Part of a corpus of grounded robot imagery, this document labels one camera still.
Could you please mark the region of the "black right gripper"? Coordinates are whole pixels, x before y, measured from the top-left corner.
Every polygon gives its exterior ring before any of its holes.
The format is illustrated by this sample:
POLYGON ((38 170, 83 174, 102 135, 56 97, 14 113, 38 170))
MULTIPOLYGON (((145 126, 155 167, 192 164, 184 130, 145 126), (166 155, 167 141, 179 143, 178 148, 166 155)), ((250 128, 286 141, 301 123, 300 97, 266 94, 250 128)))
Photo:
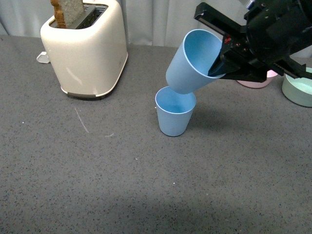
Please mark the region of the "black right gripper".
POLYGON ((306 65, 291 58, 312 44, 310 0, 253 0, 240 25, 207 3, 200 3, 194 18, 223 36, 217 59, 208 76, 264 82, 267 72, 292 78, 311 78, 306 65))

